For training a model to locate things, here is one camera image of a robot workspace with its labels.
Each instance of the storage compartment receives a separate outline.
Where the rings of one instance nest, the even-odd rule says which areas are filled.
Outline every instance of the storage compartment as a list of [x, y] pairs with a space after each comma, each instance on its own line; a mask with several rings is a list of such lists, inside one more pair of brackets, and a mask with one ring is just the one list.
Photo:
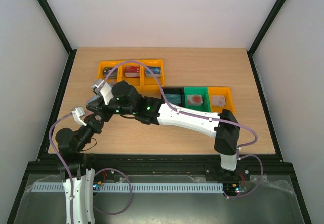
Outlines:
[[172, 102], [172, 100], [169, 100], [169, 99], [168, 99], [168, 101], [170, 103], [174, 104], [174, 105], [177, 105], [177, 106], [180, 106], [180, 107], [186, 107], [185, 97], [184, 97], [184, 88], [183, 87], [164, 87], [163, 92], [166, 95], [180, 95], [181, 101], [180, 101], [179, 104], [176, 104], [176, 103]]
[[[115, 67], [120, 62], [122, 62], [122, 61], [102, 61], [102, 62], [100, 62], [99, 69], [98, 69], [98, 74], [97, 74], [97, 79], [104, 80], [105, 79], [105, 76], [103, 75], [104, 69], [105, 68]], [[118, 72], [119, 72], [119, 68], [117, 68], [115, 71], [117, 72], [117, 78], [111, 78], [111, 77], [109, 77], [109, 79], [107, 80], [107, 83], [109, 83], [111, 81], [118, 82]]]
[[[235, 114], [235, 108], [232, 100], [231, 90], [228, 87], [208, 87], [207, 91], [208, 91], [208, 98], [209, 98], [209, 105], [210, 105], [211, 112], [221, 113], [223, 109], [228, 109], [233, 114]], [[226, 104], [223, 107], [213, 105], [213, 100], [212, 100], [213, 95], [224, 96]]]
[[[188, 95], [201, 95], [202, 105], [188, 105]], [[206, 87], [185, 87], [184, 88], [185, 105], [188, 109], [194, 109], [203, 112], [210, 112], [209, 98]]]
[[[139, 66], [140, 67], [140, 76], [138, 78], [125, 77], [125, 67], [126, 66]], [[125, 81], [129, 85], [134, 86], [136, 88], [136, 90], [142, 90], [142, 83], [141, 83], [141, 78], [143, 77], [143, 67], [142, 66], [135, 64], [135, 63], [127, 63], [127, 64], [120, 66], [118, 69], [119, 69], [118, 70], [118, 82]]]
[[[160, 78], [158, 78], [161, 86], [165, 85], [165, 76], [163, 68], [163, 60], [142, 60], [141, 61], [146, 66], [159, 67], [160, 69]], [[142, 90], [159, 90], [158, 85], [153, 77], [146, 77], [145, 68], [142, 69]]]

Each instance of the red box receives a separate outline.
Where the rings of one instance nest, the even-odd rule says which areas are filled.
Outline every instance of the red box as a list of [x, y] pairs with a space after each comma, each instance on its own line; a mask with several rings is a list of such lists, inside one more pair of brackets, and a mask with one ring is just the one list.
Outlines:
[[124, 68], [125, 77], [140, 77], [140, 67], [139, 66], [125, 66]]

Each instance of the orange bin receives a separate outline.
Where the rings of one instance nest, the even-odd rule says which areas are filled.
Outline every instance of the orange bin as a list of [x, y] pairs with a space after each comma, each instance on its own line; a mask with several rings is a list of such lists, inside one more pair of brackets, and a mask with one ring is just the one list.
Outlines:
[[[145, 66], [153, 66], [153, 67], [160, 67], [161, 68], [161, 75], [158, 78], [161, 86], [165, 86], [165, 76], [164, 76], [164, 68], [163, 68], [163, 60], [156, 59], [156, 60], [142, 60], [142, 63]], [[158, 85], [153, 77], [146, 77], [145, 75], [145, 68], [141, 67], [142, 69], [142, 90], [159, 90]]]
[[[208, 98], [209, 104], [211, 107], [211, 112], [219, 112], [221, 113], [223, 109], [230, 110], [233, 114], [235, 114], [235, 108], [232, 100], [231, 90], [228, 87], [208, 87]], [[225, 97], [225, 106], [213, 106], [211, 95], [223, 95]]]
[[[97, 75], [97, 79], [105, 79], [103, 74], [103, 70], [105, 67], [114, 67], [116, 65], [118, 65], [121, 62], [124, 61], [128, 61], [128, 60], [122, 60], [122, 61], [102, 61], [99, 64], [99, 69], [98, 69], [98, 75]], [[115, 82], [120, 82], [120, 81], [126, 81], [129, 85], [132, 85], [136, 88], [136, 90], [142, 90], [142, 84], [141, 84], [141, 77], [143, 77], [142, 73], [143, 73], [143, 69], [142, 66], [140, 66], [140, 77], [139, 78], [127, 78], [125, 77], [124, 74], [124, 69], [125, 66], [139, 66], [138, 64], [135, 63], [127, 63], [125, 65], [121, 65], [120, 67], [118, 67], [118, 73], [117, 73], [117, 78], [112, 78], [112, 79], [108, 79], [107, 82], [111, 82], [111, 81], [115, 81]]]
[[[106, 67], [115, 67], [116, 65], [118, 65], [120, 62], [122, 61], [102, 61], [99, 64], [99, 69], [98, 69], [98, 75], [97, 75], [97, 80], [98, 79], [102, 79], [104, 80], [105, 77], [103, 76], [103, 69]], [[113, 78], [113, 79], [108, 79], [107, 83], [111, 82], [111, 81], [118, 81], [118, 78]]]

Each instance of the white cable channel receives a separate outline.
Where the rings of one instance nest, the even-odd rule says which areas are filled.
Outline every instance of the white cable channel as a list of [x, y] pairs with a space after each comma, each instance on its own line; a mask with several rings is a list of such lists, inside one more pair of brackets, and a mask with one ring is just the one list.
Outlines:
[[[223, 184], [217, 183], [133, 183], [133, 193], [222, 193]], [[35, 183], [32, 192], [64, 192], [61, 182]], [[127, 183], [105, 183], [96, 187], [94, 193], [128, 193]]]

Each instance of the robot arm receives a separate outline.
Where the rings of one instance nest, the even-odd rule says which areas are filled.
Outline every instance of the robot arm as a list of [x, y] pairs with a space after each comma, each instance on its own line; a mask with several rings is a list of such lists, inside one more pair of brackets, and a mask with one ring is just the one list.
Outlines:
[[[239, 127], [213, 119], [225, 119], [236, 122], [234, 115], [229, 110], [222, 113], [200, 112], [172, 105], [176, 110], [164, 102], [163, 99], [143, 97], [137, 90], [121, 81], [113, 87], [107, 83], [102, 86], [103, 80], [98, 80], [93, 86], [94, 95], [86, 105], [93, 112], [84, 120], [84, 111], [81, 106], [72, 110], [72, 115], [81, 127], [72, 132], [70, 129], [62, 129], [56, 135], [59, 150], [70, 153], [80, 153], [83, 147], [91, 141], [95, 133], [101, 133], [104, 122], [108, 122], [114, 114], [133, 115], [136, 120], [144, 124], [174, 125], [201, 132], [215, 139], [214, 149], [221, 155], [221, 167], [229, 171], [235, 171], [237, 157], [236, 146], [239, 138]], [[192, 117], [179, 111], [208, 117], [209, 120]], [[67, 137], [60, 137], [61, 131]]]
[[[92, 186], [94, 170], [87, 155], [80, 154], [94, 134], [100, 134], [104, 122], [108, 122], [114, 114], [133, 115], [144, 124], [174, 125], [196, 130], [215, 139], [214, 149], [220, 153], [221, 167], [235, 171], [237, 165], [236, 146], [239, 137], [239, 127], [212, 119], [225, 119], [237, 123], [234, 115], [223, 110], [222, 113], [200, 112], [182, 108], [176, 105], [171, 109], [163, 99], [143, 97], [133, 86], [121, 81], [111, 87], [102, 85], [98, 80], [92, 89], [95, 95], [87, 102], [86, 109], [93, 112], [83, 120], [85, 112], [81, 106], [72, 109], [74, 121], [80, 125], [79, 130], [69, 128], [59, 130], [55, 136], [58, 148], [73, 176], [73, 219], [77, 223], [94, 223], [92, 203]], [[193, 117], [179, 111], [208, 117], [208, 120]], [[70, 181], [66, 181], [66, 171], [60, 166], [63, 186], [66, 189], [67, 223], [70, 220], [71, 194]]]

